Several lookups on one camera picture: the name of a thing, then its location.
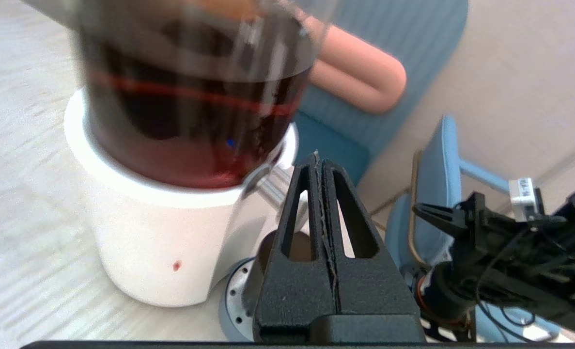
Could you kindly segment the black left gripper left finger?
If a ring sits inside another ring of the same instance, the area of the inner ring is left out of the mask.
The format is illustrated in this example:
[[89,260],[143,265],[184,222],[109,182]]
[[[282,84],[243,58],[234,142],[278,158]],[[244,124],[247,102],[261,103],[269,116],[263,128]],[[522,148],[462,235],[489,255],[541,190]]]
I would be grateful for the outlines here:
[[[294,168],[253,317],[256,342],[307,342],[310,326],[334,313],[332,253],[326,234],[317,152]],[[290,259],[301,193],[308,195],[310,261]]]

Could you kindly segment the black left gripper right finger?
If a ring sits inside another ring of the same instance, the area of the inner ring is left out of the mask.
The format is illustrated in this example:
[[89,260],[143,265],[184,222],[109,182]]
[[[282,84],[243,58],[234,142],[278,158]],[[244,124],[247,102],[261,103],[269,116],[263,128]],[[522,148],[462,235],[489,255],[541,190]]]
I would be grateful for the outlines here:
[[419,315],[345,169],[324,159],[320,170],[331,292],[338,313]]

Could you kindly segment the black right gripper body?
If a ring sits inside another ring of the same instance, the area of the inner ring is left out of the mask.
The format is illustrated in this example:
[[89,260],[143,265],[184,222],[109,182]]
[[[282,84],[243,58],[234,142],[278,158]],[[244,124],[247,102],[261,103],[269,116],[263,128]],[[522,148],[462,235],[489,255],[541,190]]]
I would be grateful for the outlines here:
[[562,207],[545,214],[529,210],[533,220],[520,222],[487,208],[474,192],[455,206],[455,274],[484,274],[487,268],[511,274],[546,274],[566,260]]

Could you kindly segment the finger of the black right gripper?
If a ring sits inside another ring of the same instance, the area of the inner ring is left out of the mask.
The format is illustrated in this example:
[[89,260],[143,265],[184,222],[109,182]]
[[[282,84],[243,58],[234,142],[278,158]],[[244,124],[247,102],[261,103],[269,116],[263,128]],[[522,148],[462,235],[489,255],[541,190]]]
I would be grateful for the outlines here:
[[431,226],[438,228],[444,233],[463,233],[467,231],[467,224],[464,216],[426,216],[420,218]]
[[444,207],[434,204],[417,203],[413,205],[417,217],[426,221],[459,221],[465,220],[464,210],[456,207]]

